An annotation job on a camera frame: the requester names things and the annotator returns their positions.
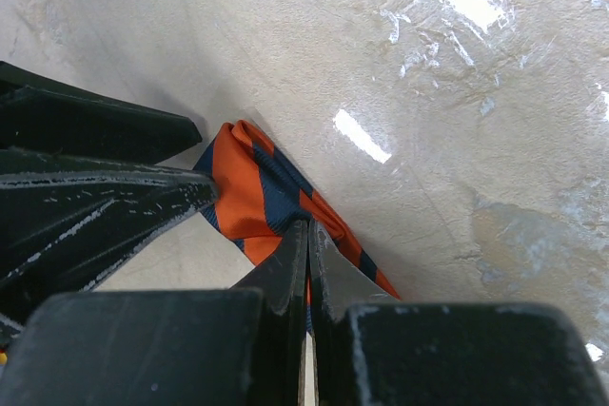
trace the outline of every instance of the beige surface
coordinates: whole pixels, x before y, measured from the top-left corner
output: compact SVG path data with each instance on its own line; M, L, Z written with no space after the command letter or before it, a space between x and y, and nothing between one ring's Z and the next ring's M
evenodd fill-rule
M608 2L0 0L0 59L207 138L252 119L405 300L549 301L604 354ZM211 232L176 227L107 287L231 284L249 266Z

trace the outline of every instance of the concrete floor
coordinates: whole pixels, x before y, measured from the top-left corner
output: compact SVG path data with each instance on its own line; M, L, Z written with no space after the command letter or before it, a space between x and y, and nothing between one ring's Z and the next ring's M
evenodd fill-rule
M0 0L0 18L1 60L207 140L254 121L405 300L556 304L609 382L609 0ZM197 216L105 288L249 268Z

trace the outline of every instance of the black metal part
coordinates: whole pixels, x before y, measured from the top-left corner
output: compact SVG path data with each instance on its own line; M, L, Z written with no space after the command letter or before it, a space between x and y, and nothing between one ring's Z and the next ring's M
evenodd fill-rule
M50 295L93 288L217 196L194 171L0 150L0 343Z
M55 297L12 346L0 405L246 405L262 311L256 290Z
M254 374L251 390L256 404L298 404L303 393L306 248L306 222L296 221L275 252L233 287L257 287L265 296L256 351L265 368Z
M188 118L0 62L0 148L157 164L201 142Z
M346 309L357 303L398 301L348 261L319 222L309 226L308 249L317 395L320 404L335 404L348 376L348 336L342 324Z
M346 314L332 404L606 405L577 330L538 304L376 305Z

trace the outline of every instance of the striped fabric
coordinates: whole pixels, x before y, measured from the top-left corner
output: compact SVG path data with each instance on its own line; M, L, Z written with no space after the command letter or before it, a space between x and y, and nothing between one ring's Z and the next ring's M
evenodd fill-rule
M346 223L257 127L224 124L195 170L220 187L220 200L202 214L255 265L273 253L293 221L314 218L351 263L398 298Z

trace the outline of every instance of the folded cloth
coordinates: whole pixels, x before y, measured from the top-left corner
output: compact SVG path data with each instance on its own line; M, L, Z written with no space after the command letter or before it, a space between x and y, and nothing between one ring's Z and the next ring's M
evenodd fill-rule
M220 188L220 199L203 216L255 265L273 253L293 221L313 218L351 263L399 297L347 224L257 127L224 124L194 169L210 174Z

